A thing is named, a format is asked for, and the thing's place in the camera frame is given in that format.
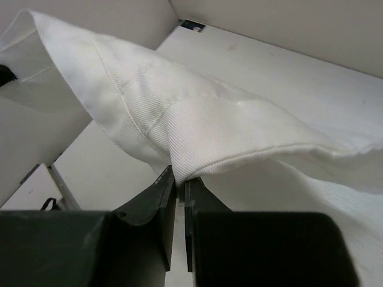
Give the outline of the white pleated skirt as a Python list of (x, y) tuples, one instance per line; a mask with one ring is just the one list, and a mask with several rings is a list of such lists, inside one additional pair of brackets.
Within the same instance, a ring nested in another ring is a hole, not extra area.
[(129, 156), (202, 177), (239, 209), (317, 211), (362, 286), (382, 285), (382, 80), (241, 36), (177, 28), (153, 51), (20, 12), (1, 36), (12, 100), (80, 103)]

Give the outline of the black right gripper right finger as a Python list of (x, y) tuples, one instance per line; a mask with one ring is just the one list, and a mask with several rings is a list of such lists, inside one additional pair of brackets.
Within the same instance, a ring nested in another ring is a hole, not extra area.
[(195, 286), (358, 286), (339, 227), (317, 212), (235, 212), (201, 179), (184, 186)]

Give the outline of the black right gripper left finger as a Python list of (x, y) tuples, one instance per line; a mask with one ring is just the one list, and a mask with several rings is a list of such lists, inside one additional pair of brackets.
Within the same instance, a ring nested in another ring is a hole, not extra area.
[(2, 286), (163, 286), (175, 212), (171, 167), (116, 210), (1, 212)]

